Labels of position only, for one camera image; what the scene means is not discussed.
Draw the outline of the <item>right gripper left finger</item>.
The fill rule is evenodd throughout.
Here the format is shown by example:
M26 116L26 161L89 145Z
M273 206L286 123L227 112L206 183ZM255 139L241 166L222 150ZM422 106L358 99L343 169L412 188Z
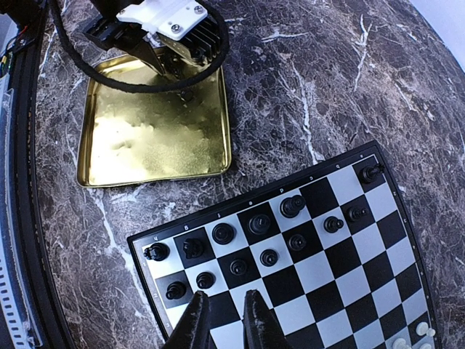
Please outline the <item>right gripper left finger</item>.
M163 349L169 348L209 348L211 328L210 302L208 295L197 291L178 324L174 328Z

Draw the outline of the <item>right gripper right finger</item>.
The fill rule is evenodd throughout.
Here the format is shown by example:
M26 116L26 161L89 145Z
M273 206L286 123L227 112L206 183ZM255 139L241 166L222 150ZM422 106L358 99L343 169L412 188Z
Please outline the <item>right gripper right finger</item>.
M290 348L279 323L258 290L246 292L243 311L244 348Z

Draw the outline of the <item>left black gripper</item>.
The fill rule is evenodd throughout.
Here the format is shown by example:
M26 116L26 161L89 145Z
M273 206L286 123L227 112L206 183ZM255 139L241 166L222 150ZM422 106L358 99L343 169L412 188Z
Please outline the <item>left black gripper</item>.
M136 57L161 76L166 71L151 43L144 40L147 32L138 23L121 22L116 15L129 5L142 0L91 0L99 12L84 29L84 35L100 49L117 48Z

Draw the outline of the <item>gold square tray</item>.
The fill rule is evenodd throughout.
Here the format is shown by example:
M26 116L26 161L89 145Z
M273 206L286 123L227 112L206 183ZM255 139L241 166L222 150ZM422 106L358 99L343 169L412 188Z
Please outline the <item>gold square tray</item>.
M232 162L225 76L179 93L131 94L90 80L76 179L88 188L220 175Z

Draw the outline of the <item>black silver chess board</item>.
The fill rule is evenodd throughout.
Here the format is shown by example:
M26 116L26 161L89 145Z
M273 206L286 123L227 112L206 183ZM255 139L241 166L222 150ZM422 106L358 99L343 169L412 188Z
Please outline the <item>black silver chess board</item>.
M209 348L244 346L257 290L293 348L439 348L429 285L397 184L371 141L128 238L164 337L190 299Z

